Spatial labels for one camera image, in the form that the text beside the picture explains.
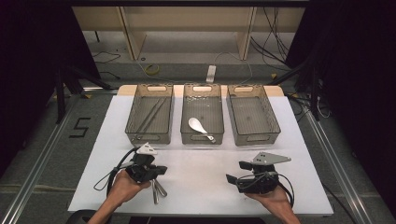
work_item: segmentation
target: white table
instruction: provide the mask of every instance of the white table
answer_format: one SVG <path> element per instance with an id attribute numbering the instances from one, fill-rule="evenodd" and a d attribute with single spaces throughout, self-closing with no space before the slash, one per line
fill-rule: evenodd
<path id="1" fill-rule="evenodd" d="M 106 189 L 93 186 L 118 164 L 133 146 L 125 134 L 125 126 L 133 103 L 133 96 L 114 96 L 92 154 L 69 206 L 70 212 L 99 208 L 106 197 Z M 226 174 L 250 175 L 241 170 L 240 161 L 251 161 L 260 151 L 291 157 L 291 161 L 276 164 L 295 192 L 295 214 L 302 216 L 330 216 L 333 211 L 320 184 L 318 174 L 308 153 L 304 139 L 286 97 L 269 97 L 281 134 L 272 145 L 237 147 L 233 141 L 230 117 L 223 96 L 224 136 L 220 146 L 188 146 L 181 143 L 180 122 L 182 97 L 175 97 L 172 138 L 170 145 L 152 145 L 158 150 L 155 163 L 168 167 L 158 180 L 168 192 L 155 205 L 151 189 L 144 189 L 117 213 L 131 216 L 206 216 L 260 217 L 269 212 L 259 203 L 238 193 L 227 182 Z M 289 189 L 289 184 L 280 177 Z"/>

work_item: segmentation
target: floor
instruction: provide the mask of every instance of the floor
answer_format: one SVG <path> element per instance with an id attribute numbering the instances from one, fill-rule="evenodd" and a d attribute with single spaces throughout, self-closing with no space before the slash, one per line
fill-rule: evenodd
<path id="1" fill-rule="evenodd" d="M 94 32 L 84 32 L 102 80 L 116 88 L 142 80 L 160 81 L 144 76 L 141 65 L 151 63 L 160 66 L 161 77 L 172 81 L 205 81 L 210 64 L 217 66 L 215 80 L 221 83 L 247 79 L 248 82 L 268 82 L 273 75 L 281 76 L 286 72 L 277 67 L 287 70 L 276 60 L 264 61 L 254 48 L 249 49 L 246 61 L 240 61 L 234 33 L 150 33 L 137 61 L 129 58 L 122 33 L 98 34 L 100 42 L 97 42 Z M 262 45 L 266 36 L 254 34 L 253 37 Z M 293 34 L 282 34 L 281 38 L 289 46 Z M 266 48 L 281 57 L 273 38 L 267 42 Z M 294 81 L 295 77 L 281 84 L 285 93 L 294 93 Z M 0 218 L 6 216 L 13 204 L 20 208 L 15 223 L 65 223 L 70 217 L 68 204 L 90 156 L 111 97 L 117 93 L 99 91 L 88 81 L 81 80 L 81 84 L 87 93 L 83 97 L 66 94 L 68 113 L 59 125 L 55 124 L 56 98 L 49 100 L 35 131 L 26 140 L 26 148 L 19 152 L 1 178 Z M 299 96 L 306 97 L 306 94 L 301 92 Z M 347 211 L 357 223 L 396 223 L 359 161 L 354 158 L 337 124 L 336 115 L 329 116 L 328 108 L 323 108 L 317 122 L 305 107 L 294 100 L 290 100 L 290 104 L 318 176 L 331 190 L 327 192 L 334 210 L 331 217 L 301 217 L 302 223 L 354 223 Z M 327 106 L 325 99 L 320 105 Z M 73 138 L 71 135 L 82 134 L 74 129 L 81 118 L 87 119 L 81 120 L 79 125 L 89 129 L 84 137 Z M 36 181 L 30 181 L 32 175 Z M 28 183 L 34 183 L 30 192 L 16 202 Z M 273 217 L 265 217 L 264 220 L 266 223 L 279 223 Z M 129 221 L 130 218 L 125 216 L 115 215 L 113 218 L 113 223 Z"/>

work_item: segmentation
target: person's right hand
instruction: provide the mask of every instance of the person's right hand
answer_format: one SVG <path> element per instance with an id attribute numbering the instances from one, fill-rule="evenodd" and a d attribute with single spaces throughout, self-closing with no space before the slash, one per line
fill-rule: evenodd
<path id="1" fill-rule="evenodd" d="M 274 191 L 266 194 L 252 194 L 245 193 L 246 196 L 257 200 L 261 203 L 270 213 L 282 220 L 283 223 L 300 223 L 297 216 L 294 215 L 288 196 L 285 190 L 277 186 Z"/>

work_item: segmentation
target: gray carpet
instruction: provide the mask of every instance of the gray carpet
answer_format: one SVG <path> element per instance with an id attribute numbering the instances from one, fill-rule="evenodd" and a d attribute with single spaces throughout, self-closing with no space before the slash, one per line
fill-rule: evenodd
<path id="1" fill-rule="evenodd" d="M 157 78 L 169 80 L 186 80 L 204 82 L 207 73 L 207 64 L 160 64 L 161 72 Z M 163 82 L 146 77 L 137 64 L 98 64 L 101 72 L 111 72 L 120 79 L 115 79 L 109 74 L 102 74 L 103 81 L 113 87 L 125 84 L 136 84 L 142 82 Z M 265 65 L 251 65 L 253 78 L 248 83 L 268 83 L 271 81 L 273 68 Z M 219 65 L 215 82 L 221 84 L 239 83 L 250 76 L 247 66 Z M 283 83 L 281 87 L 284 92 L 293 92 L 294 79 Z M 81 80 L 84 86 L 94 86 L 86 80 Z M 39 185 L 56 187 L 59 189 L 37 188 L 26 204 L 18 223 L 65 223 L 70 216 L 67 206 L 73 197 L 73 189 L 77 187 L 78 181 L 90 156 L 96 136 L 100 130 L 106 115 L 106 110 L 111 101 L 111 94 L 92 94 L 90 98 L 78 100 L 69 121 L 66 123 L 64 133 L 49 158 L 48 164 L 38 180 Z M 295 113 L 299 106 L 290 102 Z M 19 152 L 18 156 L 9 166 L 7 172 L 0 180 L 0 209 L 5 209 L 12 202 L 13 196 L 18 192 L 18 185 L 22 184 L 36 158 L 47 142 L 56 121 L 56 102 L 51 100 L 49 106 L 41 119 L 37 122 L 35 131 L 29 137 L 25 150 Z M 299 126 L 304 140 L 311 154 L 314 165 L 321 181 L 332 190 L 341 202 L 348 207 L 347 200 L 332 173 L 332 169 L 323 154 L 320 143 L 303 114 L 296 115 L 300 119 Z M 80 125 L 88 127 L 88 131 L 82 138 L 70 138 L 70 135 L 82 134 L 81 130 L 74 130 L 78 118 L 90 118 L 83 120 Z M 333 144 L 339 159 L 351 180 L 363 198 L 370 215 L 375 223 L 396 223 L 388 208 L 384 205 L 381 197 L 362 170 L 359 161 L 355 159 L 348 147 L 342 130 L 338 127 L 336 118 L 321 119 L 321 125 Z M 340 204 L 330 196 L 329 199 L 334 207 L 334 215 L 331 217 L 312 218 L 302 217 L 302 223 L 352 223 Z M 115 216 L 114 223 L 128 223 L 129 218 Z M 273 217 L 264 219 L 267 223 L 279 223 Z"/>

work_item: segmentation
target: hand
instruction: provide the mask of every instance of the hand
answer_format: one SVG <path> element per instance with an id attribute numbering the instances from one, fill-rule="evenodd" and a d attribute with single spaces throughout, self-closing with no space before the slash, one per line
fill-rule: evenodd
<path id="1" fill-rule="evenodd" d="M 118 207 L 131 200 L 140 190 L 146 189 L 150 185 L 150 182 L 136 183 L 125 170 L 121 170 L 116 175 L 116 180 L 107 198 L 88 223 L 106 223 Z"/>
<path id="2" fill-rule="evenodd" d="M 266 194 L 245 193 L 245 195 L 257 200 L 270 213 L 282 220 L 283 223 L 300 223 L 300 220 L 294 215 L 294 212 L 291 209 L 285 190 L 280 186 L 277 186 L 274 191 Z"/>

